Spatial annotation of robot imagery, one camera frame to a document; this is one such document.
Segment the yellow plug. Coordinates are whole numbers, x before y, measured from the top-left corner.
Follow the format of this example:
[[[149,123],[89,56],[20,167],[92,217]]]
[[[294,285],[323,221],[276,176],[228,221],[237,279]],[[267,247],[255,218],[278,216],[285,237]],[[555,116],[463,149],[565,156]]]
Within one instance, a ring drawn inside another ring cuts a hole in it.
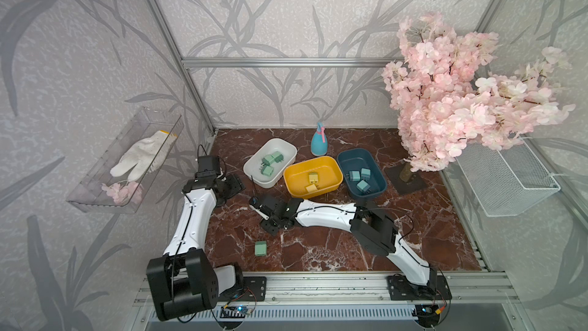
[[[313,193],[313,192],[317,192],[318,188],[315,184],[311,184],[311,185],[306,186],[306,191],[307,191],[307,193]]]
[[[310,184],[317,184],[319,182],[319,175],[316,172],[309,173],[309,183]]]

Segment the teal plug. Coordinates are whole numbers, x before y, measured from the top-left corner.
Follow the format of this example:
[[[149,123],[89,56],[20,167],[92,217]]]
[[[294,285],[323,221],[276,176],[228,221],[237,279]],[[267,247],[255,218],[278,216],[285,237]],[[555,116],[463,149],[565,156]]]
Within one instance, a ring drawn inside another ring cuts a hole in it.
[[[371,186],[365,180],[359,181],[356,187],[361,194],[369,194],[371,191]]]
[[[349,180],[351,182],[359,182],[362,180],[361,173],[357,170],[350,170],[349,171]]]
[[[371,178],[371,170],[370,169],[362,168],[360,171],[360,174],[361,174],[361,178],[363,180],[368,181]]]

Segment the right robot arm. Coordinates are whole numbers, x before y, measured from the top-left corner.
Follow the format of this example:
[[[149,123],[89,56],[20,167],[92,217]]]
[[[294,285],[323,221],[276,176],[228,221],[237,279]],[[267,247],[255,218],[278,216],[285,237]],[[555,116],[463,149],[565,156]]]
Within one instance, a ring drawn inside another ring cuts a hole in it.
[[[436,290],[437,272],[419,257],[399,233],[394,219],[382,208],[366,208],[356,203],[344,205],[272,196],[252,197],[249,206],[262,217],[264,231],[276,235],[294,227],[323,227],[352,234],[367,252],[385,257],[402,271],[415,288]]]

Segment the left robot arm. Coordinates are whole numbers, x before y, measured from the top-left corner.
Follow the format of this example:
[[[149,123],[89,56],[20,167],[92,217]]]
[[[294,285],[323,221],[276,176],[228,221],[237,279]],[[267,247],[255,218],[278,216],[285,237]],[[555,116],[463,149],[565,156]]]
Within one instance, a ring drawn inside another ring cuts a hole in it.
[[[214,268],[205,253],[213,211],[241,192],[236,175],[227,175],[218,156],[198,158],[198,171],[182,188],[184,205],[163,255],[149,261],[146,276],[161,321],[213,310],[222,297],[240,296],[245,284],[237,264]]]

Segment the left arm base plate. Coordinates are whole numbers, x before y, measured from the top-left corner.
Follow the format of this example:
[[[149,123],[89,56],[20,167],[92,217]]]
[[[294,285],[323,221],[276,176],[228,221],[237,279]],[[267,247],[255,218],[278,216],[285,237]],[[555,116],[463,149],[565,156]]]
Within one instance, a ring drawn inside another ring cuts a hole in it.
[[[219,301],[224,303],[265,301],[267,291],[267,277],[246,276],[243,285],[235,290],[227,290],[219,295]]]

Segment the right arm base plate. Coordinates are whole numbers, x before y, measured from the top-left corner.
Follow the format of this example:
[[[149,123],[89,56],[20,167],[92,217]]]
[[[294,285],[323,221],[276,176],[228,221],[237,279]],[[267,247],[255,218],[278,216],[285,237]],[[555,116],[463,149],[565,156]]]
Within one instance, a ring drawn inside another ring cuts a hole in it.
[[[447,279],[436,271],[431,272],[427,285],[410,283],[404,275],[400,274],[388,276],[387,290],[391,300],[426,302],[453,299]]]

